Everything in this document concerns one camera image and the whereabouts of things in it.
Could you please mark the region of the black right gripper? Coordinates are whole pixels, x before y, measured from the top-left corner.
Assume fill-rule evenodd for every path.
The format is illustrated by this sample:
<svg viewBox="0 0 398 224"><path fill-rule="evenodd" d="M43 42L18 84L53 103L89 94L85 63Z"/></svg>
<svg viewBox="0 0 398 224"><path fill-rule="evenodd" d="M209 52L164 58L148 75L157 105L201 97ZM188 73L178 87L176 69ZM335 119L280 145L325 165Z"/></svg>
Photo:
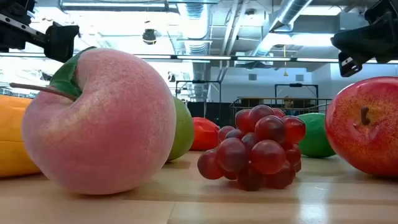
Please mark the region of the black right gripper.
<svg viewBox="0 0 398 224"><path fill-rule="evenodd" d="M365 13L370 25L335 34L331 43L341 52L341 77L350 77L371 59L377 63L398 60L398 0L378 0Z"/></svg>

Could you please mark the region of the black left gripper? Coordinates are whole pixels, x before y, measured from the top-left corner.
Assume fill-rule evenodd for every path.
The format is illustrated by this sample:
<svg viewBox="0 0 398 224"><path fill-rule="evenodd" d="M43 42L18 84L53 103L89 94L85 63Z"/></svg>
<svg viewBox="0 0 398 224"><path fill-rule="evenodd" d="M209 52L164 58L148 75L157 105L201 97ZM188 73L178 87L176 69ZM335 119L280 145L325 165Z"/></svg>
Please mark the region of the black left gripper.
<svg viewBox="0 0 398 224"><path fill-rule="evenodd" d="M66 62L73 57L79 26L53 22L45 34L31 28L36 3L36 0L0 0L0 52L24 50L28 42L44 48L47 58Z"/></svg>

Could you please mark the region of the red plastic apple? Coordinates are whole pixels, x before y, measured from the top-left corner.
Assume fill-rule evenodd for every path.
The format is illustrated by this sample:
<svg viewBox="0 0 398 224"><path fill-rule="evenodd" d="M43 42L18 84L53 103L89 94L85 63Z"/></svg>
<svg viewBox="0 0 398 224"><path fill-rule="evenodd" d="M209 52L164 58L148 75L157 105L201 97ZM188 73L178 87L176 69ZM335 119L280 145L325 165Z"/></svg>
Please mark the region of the red plastic apple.
<svg viewBox="0 0 398 224"><path fill-rule="evenodd" d="M398 77L373 77L342 89L328 105L332 149L367 174L398 177Z"/></svg>

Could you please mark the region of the dark green plastic lime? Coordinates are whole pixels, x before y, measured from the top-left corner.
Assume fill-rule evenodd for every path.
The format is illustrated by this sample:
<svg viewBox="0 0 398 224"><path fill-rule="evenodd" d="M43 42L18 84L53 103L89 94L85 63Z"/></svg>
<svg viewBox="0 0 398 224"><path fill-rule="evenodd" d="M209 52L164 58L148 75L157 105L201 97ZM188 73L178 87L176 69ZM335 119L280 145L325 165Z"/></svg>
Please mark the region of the dark green plastic lime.
<svg viewBox="0 0 398 224"><path fill-rule="evenodd" d="M334 156L336 153L331 148L326 137L325 114L306 113L298 115L306 126L306 134L299 142L302 155L311 158L325 158Z"/></svg>

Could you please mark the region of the dark red plastic grape bunch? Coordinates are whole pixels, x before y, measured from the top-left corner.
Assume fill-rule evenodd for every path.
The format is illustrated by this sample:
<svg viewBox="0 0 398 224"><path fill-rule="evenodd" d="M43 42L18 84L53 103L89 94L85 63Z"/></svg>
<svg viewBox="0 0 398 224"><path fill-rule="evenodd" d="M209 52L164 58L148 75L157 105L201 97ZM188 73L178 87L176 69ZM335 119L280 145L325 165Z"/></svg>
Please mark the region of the dark red plastic grape bunch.
<svg viewBox="0 0 398 224"><path fill-rule="evenodd" d="M235 180L246 191L291 185L301 169L304 121L267 105L239 110L234 120L234 127L218 131L218 145L199 157L201 176Z"/></svg>

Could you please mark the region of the olive green plastic pear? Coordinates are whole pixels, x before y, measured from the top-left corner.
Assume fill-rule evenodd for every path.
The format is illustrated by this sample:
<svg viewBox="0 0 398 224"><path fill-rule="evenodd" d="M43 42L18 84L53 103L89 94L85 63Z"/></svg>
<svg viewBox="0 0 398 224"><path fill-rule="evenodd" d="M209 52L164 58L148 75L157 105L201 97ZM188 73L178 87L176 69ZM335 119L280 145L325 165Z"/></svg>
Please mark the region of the olive green plastic pear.
<svg viewBox="0 0 398 224"><path fill-rule="evenodd" d="M176 128L174 143L167 159L168 161L178 159L187 153L194 140L194 126L191 113L185 103L177 97L174 97L174 103L177 116Z"/></svg>

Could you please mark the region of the red plastic mango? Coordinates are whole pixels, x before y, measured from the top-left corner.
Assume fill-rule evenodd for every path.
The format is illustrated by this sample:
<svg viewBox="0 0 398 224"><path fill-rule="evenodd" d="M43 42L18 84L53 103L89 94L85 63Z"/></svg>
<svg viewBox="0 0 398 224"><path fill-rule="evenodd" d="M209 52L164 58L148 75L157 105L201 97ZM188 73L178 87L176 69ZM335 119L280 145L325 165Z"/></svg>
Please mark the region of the red plastic mango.
<svg viewBox="0 0 398 224"><path fill-rule="evenodd" d="M194 117L194 140L191 151L207 151L218 146L218 131L220 127L206 118Z"/></svg>

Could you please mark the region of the pink plastic peach with leaf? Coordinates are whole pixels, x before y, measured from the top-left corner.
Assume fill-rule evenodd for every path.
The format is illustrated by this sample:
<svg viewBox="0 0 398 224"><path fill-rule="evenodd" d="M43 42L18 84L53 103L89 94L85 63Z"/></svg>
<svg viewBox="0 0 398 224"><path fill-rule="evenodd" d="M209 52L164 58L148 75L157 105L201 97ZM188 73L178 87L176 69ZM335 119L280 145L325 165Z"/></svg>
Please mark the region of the pink plastic peach with leaf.
<svg viewBox="0 0 398 224"><path fill-rule="evenodd" d="M89 47L65 62L25 110L21 134L34 164L61 188L105 195L131 190L165 164L174 99L143 59Z"/></svg>

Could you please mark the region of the yellow plastic mango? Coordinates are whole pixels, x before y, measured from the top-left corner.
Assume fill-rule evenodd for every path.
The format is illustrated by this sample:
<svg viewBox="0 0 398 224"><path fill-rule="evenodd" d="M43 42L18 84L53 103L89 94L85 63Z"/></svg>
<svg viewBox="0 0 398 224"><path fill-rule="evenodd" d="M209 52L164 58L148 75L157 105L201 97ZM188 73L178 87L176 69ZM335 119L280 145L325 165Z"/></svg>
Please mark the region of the yellow plastic mango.
<svg viewBox="0 0 398 224"><path fill-rule="evenodd" d="M41 173L24 148L22 117L32 100L0 95L0 178Z"/></svg>

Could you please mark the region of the black partition panel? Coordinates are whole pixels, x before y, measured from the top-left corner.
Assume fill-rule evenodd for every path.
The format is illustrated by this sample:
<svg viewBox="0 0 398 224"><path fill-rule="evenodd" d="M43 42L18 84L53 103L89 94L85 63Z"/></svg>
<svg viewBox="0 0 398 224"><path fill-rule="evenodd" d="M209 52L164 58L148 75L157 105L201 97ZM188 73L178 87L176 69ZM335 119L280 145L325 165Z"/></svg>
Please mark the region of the black partition panel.
<svg viewBox="0 0 398 224"><path fill-rule="evenodd" d="M235 126L230 103L188 102L187 108L193 117L209 119L220 127Z"/></svg>

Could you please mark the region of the black metal rig frame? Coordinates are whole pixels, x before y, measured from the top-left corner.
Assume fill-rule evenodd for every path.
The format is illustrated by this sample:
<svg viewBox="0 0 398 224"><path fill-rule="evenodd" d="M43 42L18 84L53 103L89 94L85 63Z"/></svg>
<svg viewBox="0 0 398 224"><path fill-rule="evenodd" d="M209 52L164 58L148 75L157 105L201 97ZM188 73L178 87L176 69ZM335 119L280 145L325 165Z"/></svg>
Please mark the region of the black metal rig frame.
<svg viewBox="0 0 398 224"><path fill-rule="evenodd" d="M289 83L289 84L275 84L274 96L282 98L285 96L292 96L293 98L318 98L318 85Z"/></svg>

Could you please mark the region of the silver ventilation duct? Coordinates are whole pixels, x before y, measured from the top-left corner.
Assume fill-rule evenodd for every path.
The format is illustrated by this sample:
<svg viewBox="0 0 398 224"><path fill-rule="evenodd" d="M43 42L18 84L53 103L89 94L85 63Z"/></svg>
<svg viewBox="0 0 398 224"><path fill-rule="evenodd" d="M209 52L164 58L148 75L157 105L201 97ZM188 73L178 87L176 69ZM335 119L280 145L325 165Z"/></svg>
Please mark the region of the silver ventilation duct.
<svg viewBox="0 0 398 224"><path fill-rule="evenodd" d="M312 3L313 0L283 0L280 8L271 14L266 15L262 25L262 37L257 47L251 52L251 56L265 57L274 45L277 45L277 34L274 32L280 29L282 32L291 32L295 20L302 11Z"/></svg>

